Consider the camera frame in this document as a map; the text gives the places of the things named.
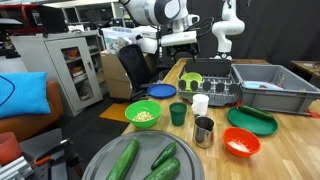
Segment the blue plate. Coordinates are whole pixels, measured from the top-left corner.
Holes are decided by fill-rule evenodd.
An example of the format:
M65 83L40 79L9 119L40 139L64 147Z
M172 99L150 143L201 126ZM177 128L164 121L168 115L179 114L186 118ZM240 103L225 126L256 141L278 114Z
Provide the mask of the blue plate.
M148 88L148 94L156 99L166 99L176 94L176 88L170 84L155 84Z

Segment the blue cushion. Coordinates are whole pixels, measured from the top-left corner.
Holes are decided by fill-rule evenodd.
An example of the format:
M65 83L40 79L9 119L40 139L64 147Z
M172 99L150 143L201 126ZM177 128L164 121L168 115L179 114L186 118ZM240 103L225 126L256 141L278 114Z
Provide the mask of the blue cushion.
M50 114L46 72L0 74L0 118Z

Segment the long cucumber on tray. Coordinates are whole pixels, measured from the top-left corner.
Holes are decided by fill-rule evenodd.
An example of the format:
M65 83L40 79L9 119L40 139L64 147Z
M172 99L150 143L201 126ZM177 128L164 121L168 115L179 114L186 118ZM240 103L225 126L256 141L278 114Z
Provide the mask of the long cucumber on tray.
M139 150L139 141L133 138L121 153L106 180L124 180Z

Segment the steel cup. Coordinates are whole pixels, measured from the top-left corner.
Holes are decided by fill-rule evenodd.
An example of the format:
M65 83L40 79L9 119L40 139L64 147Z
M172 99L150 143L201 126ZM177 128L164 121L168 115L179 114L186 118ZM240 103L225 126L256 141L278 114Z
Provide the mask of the steel cup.
M200 148L210 148L214 144L214 121L206 116L194 119L193 142Z

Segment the grey round tray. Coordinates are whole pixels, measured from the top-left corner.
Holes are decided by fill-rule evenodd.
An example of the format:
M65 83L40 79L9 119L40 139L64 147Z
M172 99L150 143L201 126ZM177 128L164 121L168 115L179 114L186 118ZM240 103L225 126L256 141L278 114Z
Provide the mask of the grey round tray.
M138 140L139 149L125 180L143 180L151 172L151 165L160 152L172 142L176 143L175 157L181 163L173 180L205 180L202 163L193 149L181 138L158 130L136 131L115 138L92 158L82 180L105 180L133 138Z

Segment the black office chair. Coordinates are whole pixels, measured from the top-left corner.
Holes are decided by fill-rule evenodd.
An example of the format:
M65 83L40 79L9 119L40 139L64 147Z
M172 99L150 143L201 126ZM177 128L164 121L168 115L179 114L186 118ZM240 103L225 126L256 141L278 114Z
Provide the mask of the black office chair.
M117 56L132 86L130 99L132 101L141 99L146 95L152 80L160 73L160 69L152 71L148 67L141 48L136 44L121 48Z

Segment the dark green cup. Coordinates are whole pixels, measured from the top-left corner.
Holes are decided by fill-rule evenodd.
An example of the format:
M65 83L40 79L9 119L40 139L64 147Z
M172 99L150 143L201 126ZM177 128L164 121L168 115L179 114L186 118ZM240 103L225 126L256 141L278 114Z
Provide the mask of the dark green cup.
M174 102L169 106L172 124L182 126L185 121L187 106L181 102Z

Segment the cucumber on green plate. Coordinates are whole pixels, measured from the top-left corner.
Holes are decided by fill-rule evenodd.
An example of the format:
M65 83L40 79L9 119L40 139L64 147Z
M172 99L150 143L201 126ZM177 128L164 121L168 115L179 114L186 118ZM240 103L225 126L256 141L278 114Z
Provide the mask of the cucumber on green plate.
M266 119L266 120L272 120L273 116L270 113L264 112L262 110L250 107L250 106L246 106L246 105L241 105L238 106L238 109L241 112L244 112L246 114L258 117L260 119Z

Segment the dark green plate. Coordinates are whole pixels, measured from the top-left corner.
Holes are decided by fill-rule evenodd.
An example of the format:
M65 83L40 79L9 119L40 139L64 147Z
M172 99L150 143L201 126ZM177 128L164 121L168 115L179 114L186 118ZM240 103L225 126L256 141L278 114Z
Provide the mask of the dark green plate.
M241 112L237 107L232 107L228 110L227 118L231 125L246 129L258 136L271 135L278 130L278 123L275 119L260 119Z

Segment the yellow-green bowl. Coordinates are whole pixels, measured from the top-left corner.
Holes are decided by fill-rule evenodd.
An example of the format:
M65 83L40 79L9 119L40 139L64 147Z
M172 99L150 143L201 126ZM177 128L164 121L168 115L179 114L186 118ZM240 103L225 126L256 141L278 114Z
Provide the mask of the yellow-green bowl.
M188 72L181 76L179 88L182 90L197 90L202 82L202 76L196 72Z

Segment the small cucumber on tray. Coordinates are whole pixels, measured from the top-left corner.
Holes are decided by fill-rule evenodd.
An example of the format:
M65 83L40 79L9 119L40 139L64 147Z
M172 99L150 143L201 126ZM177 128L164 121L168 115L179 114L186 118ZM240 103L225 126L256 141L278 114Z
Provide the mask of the small cucumber on tray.
M157 167L159 167L163 162L168 160L169 158L172 158L176 153L176 143L172 142L169 143L158 155L158 157L154 160L154 162L151 165L151 169L154 170Z

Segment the grey dish rack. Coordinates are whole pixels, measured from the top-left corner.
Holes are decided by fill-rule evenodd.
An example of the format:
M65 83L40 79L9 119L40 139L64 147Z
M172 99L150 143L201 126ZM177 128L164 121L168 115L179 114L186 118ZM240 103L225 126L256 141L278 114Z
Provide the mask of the grey dish rack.
M232 105L240 99L240 85L232 74L232 62L218 59L188 59L178 76L178 93L181 98L190 103L195 94L209 97L210 106ZM182 90L179 88L181 76L188 72L196 72L202 76L202 82L197 90Z

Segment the grey plastic bin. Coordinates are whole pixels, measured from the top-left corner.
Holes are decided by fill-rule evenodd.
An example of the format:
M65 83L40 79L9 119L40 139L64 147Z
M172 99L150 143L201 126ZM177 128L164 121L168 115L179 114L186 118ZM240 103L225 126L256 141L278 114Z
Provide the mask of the grey plastic bin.
M254 108L306 115L320 90L281 65L234 64L240 100Z

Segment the thick cucumber on tray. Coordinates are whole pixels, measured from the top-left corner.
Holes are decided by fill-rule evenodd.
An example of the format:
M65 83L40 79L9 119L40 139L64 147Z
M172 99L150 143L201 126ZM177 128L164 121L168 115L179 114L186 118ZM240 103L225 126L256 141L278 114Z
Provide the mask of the thick cucumber on tray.
M180 170L180 160L169 158L149 173L143 180L171 180Z

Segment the green bowl with food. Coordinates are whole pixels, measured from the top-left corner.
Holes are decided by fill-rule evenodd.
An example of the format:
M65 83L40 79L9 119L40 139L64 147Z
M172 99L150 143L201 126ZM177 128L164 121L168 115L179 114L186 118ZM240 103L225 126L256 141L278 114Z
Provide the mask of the green bowl with food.
M157 123L161 112L162 107L158 102L140 100L126 108L125 116L135 127L145 129Z

